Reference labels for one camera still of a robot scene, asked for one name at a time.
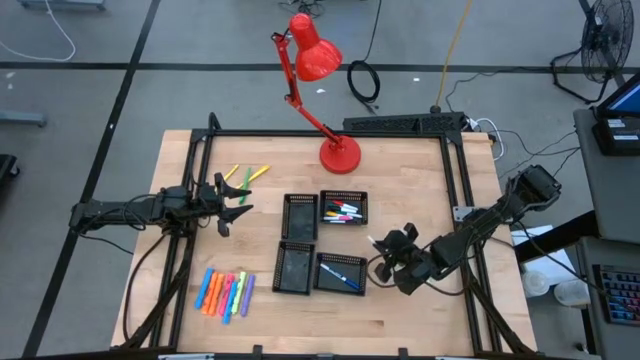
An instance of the wooden table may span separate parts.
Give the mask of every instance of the wooden table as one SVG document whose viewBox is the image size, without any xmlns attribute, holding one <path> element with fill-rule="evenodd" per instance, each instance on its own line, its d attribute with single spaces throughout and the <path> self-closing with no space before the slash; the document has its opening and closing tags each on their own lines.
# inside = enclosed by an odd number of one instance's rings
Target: wooden table
<svg viewBox="0 0 640 360">
<path fill-rule="evenodd" d="M 160 149 L 151 193 L 180 184 L 190 131 L 167 131 Z M 489 141 L 484 134 L 464 134 L 464 149 L 477 206 L 493 205 L 501 195 Z M 367 235 L 382 239 L 389 230 L 413 222 L 422 246 L 453 229 L 443 175 L 439 142 L 432 139 L 359 138 L 363 158 L 348 175 L 334 175 L 319 164 L 322 138 L 216 137 L 209 166 L 225 174 L 234 164 L 241 168 L 230 179 L 241 183 L 248 166 L 264 164 L 271 170 L 251 184 L 248 203 L 255 207 L 231 227 L 231 236 L 218 235 L 212 226 L 201 229 L 195 255 L 178 350 L 183 352 L 250 353 L 261 344 L 265 353 L 336 353 L 394 355 L 406 347 L 411 355 L 472 355 L 464 297 L 440 295 L 426 286 L 412 296 L 397 289 L 380 289 L 367 283 L 365 297 L 312 291 L 296 296 L 271 291 L 282 223 L 285 193 L 319 193 L 323 189 L 361 190 L 369 193 L 369 225 L 320 224 L 316 251 L 371 258 L 377 254 Z M 452 163 L 461 197 L 455 151 Z M 229 206 L 236 206 L 231 200 Z M 140 234 L 132 265 L 159 237 L 159 229 Z M 511 243 L 506 227 L 495 236 Z M 168 240 L 143 263 L 131 295 L 129 332 L 155 304 Z M 512 250 L 493 241 L 485 247 L 491 289 L 496 307 L 525 344 L 535 348 L 531 321 Z M 182 255 L 178 254 L 179 264 Z M 193 308 L 207 267 L 225 273 L 256 274 L 256 287 L 246 318 L 234 316 L 230 325 L 221 318 L 204 316 Z M 438 283 L 445 290 L 461 286 L 459 272 Z M 478 318 L 485 349 L 489 349 L 484 312 Z M 173 306 L 165 314 L 166 344 Z M 120 315 L 113 344 L 123 342 Z"/>
</svg>

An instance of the lamp shade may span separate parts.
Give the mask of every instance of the lamp shade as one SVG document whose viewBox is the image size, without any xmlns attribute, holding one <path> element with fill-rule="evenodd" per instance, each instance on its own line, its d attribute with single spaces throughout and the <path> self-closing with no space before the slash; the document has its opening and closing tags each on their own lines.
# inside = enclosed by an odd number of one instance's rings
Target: lamp shade
<svg viewBox="0 0 640 360">
<path fill-rule="evenodd" d="M 320 80 L 336 71 L 342 64 L 342 53 L 327 40 L 318 36 L 311 17 L 296 14 L 289 21 L 289 31 L 298 45 L 296 73 L 302 81 Z"/>
</svg>

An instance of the lamp arm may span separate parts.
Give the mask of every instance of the lamp arm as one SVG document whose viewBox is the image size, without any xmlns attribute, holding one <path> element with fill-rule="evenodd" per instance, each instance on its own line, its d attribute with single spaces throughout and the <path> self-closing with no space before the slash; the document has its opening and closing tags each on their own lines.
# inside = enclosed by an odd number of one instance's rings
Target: lamp arm
<svg viewBox="0 0 640 360">
<path fill-rule="evenodd" d="M 285 100 L 289 105 L 291 105 L 294 109 L 298 110 L 305 119 L 309 120 L 309 122 L 316 127 L 324 136 L 326 136 L 329 140 L 331 140 L 336 146 L 342 147 L 342 140 L 333 133 L 333 131 L 320 121 L 315 118 L 315 116 L 311 115 L 307 109 L 302 105 L 302 98 L 300 97 L 300 93 L 298 92 L 298 83 L 296 79 L 296 74 L 293 72 L 293 67 L 291 66 L 291 62 L 289 61 L 289 54 L 287 53 L 287 46 L 289 46 L 289 39 L 287 39 L 286 35 L 281 35 L 278 33 L 274 33 L 271 36 L 271 39 L 276 45 L 276 50 L 278 51 L 278 56 L 280 56 L 280 63 L 282 64 L 282 70 L 284 71 L 284 77 L 289 84 L 289 94 L 285 95 Z"/>
</svg>

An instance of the black basket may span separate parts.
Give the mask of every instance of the black basket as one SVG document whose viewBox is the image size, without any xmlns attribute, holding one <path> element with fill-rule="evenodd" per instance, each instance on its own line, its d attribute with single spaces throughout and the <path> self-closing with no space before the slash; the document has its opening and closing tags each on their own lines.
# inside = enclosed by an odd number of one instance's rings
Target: black basket
<svg viewBox="0 0 640 360">
<path fill-rule="evenodd" d="M 342 280 L 330 274 L 320 267 L 326 264 L 331 270 L 336 271 L 347 279 L 358 284 L 359 289 L 354 289 Z M 339 254 L 316 254 L 315 272 L 313 276 L 313 288 L 339 292 L 342 294 L 364 296 L 367 288 L 367 259 Z"/>
<path fill-rule="evenodd" d="M 311 293 L 311 265 L 315 245 L 280 241 L 278 246 L 272 290 L 309 295 Z"/>
<path fill-rule="evenodd" d="M 325 224 L 333 224 L 329 220 L 324 220 L 327 211 L 331 211 L 329 206 L 335 205 L 333 201 L 342 201 L 345 204 L 358 208 L 358 215 L 361 218 L 353 218 L 346 221 L 346 225 L 367 225 L 369 223 L 368 195 L 365 191 L 342 191 L 342 190 L 322 190 L 320 191 L 320 221 Z"/>
<path fill-rule="evenodd" d="M 318 195 L 285 194 L 282 240 L 310 242 L 318 238 Z"/>
</svg>

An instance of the electric fan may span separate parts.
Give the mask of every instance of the electric fan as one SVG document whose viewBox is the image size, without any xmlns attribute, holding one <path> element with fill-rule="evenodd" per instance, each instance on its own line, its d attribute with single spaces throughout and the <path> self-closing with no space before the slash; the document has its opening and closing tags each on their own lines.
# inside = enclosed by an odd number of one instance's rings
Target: electric fan
<svg viewBox="0 0 640 360">
<path fill-rule="evenodd" d="M 583 9 L 587 19 L 582 31 L 580 48 L 553 58 L 551 72 L 555 86 L 586 104 L 591 104 L 602 99 L 611 78 L 615 77 L 616 82 L 624 83 L 620 69 L 627 60 L 633 40 L 633 8 L 629 0 L 598 0 L 591 8 L 583 4 Z M 556 62 L 567 57 L 570 57 L 571 61 L 578 53 L 582 60 L 582 71 L 587 79 L 602 84 L 596 100 L 589 100 L 558 81 Z"/>
</svg>

